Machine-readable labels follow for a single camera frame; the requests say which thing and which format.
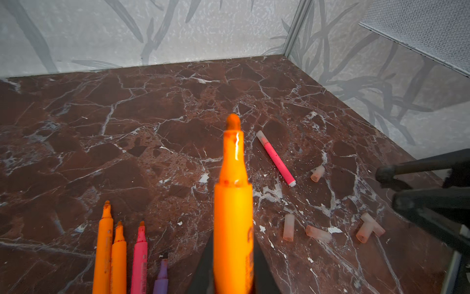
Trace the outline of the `pink marker group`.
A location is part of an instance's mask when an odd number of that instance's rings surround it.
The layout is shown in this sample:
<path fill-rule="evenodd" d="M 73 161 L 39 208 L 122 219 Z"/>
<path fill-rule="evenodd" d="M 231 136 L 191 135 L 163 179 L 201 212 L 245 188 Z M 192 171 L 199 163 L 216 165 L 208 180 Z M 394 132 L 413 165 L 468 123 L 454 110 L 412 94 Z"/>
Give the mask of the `pink marker group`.
<path fill-rule="evenodd" d="M 148 242 L 144 221 L 140 222 L 133 251 L 131 294 L 145 294 L 147 289 Z"/>
<path fill-rule="evenodd" d="M 296 180 L 294 179 L 284 162 L 280 159 L 274 147 L 270 144 L 270 142 L 262 131 L 257 132 L 257 138 L 261 142 L 262 146 L 266 150 L 267 154 L 269 155 L 269 157 L 271 158 L 271 160 L 273 161 L 276 168 L 278 169 L 286 183 L 289 185 L 289 187 L 295 187 Z"/>

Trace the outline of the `orange marker group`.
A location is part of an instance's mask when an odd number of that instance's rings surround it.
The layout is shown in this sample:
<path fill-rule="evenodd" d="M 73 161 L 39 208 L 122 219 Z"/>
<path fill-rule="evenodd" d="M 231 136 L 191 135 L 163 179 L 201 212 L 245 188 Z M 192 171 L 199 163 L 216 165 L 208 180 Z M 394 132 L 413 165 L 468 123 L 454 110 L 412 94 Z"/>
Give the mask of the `orange marker group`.
<path fill-rule="evenodd" d="M 250 294 L 254 287 L 253 187 L 244 160 L 241 120 L 231 114 L 223 133 L 223 162 L 214 186 L 214 290 Z"/>

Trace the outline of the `purple marker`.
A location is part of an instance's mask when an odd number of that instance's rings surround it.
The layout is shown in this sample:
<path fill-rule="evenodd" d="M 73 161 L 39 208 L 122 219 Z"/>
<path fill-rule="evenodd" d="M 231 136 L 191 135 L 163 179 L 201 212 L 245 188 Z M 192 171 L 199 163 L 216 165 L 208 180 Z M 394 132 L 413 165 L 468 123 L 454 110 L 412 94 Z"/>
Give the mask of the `purple marker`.
<path fill-rule="evenodd" d="M 161 256 L 160 269 L 154 282 L 153 294 L 168 293 L 168 253 Z"/>

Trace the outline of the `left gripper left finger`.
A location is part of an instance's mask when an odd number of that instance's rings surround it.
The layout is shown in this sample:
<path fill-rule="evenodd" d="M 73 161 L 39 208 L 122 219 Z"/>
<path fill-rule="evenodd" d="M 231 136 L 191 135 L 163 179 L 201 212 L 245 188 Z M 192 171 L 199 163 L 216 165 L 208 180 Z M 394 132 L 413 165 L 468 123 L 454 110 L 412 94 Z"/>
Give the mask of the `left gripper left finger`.
<path fill-rule="evenodd" d="M 214 236 L 211 233 L 187 289 L 188 294 L 215 294 L 213 251 Z"/>

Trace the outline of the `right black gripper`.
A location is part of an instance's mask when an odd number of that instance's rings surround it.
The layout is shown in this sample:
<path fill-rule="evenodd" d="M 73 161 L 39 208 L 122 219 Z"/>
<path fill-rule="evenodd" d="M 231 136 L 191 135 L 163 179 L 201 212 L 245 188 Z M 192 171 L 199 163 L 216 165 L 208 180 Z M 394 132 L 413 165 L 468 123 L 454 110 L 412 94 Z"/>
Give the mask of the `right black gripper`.
<path fill-rule="evenodd" d="M 443 189 L 413 190 L 397 175 L 450 169 Z M 396 213 L 433 235 L 464 256 L 470 254 L 470 239 L 455 225 L 470 226 L 470 149 L 430 158 L 385 165 L 375 173 L 382 188 L 396 192 L 392 207 Z"/>

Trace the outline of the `orange marker far left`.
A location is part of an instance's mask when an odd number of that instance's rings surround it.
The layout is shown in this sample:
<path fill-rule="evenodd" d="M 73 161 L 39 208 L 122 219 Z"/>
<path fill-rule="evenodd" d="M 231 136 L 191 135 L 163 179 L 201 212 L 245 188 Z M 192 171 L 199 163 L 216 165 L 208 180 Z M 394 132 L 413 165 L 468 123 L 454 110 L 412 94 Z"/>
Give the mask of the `orange marker far left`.
<path fill-rule="evenodd" d="M 111 286 L 111 247 L 113 242 L 113 218 L 110 201 L 103 207 L 99 221 L 93 280 L 93 294 L 109 294 Z"/>

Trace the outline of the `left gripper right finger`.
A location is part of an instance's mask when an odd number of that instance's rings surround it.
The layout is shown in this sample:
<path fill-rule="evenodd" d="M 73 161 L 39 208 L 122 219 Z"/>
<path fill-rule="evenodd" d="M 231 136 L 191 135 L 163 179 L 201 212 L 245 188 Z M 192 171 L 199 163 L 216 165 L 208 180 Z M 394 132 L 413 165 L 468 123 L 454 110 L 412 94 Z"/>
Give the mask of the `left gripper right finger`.
<path fill-rule="evenodd" d="M 281 294 L 257 239 L 254 240 L 253 294 Z"/>

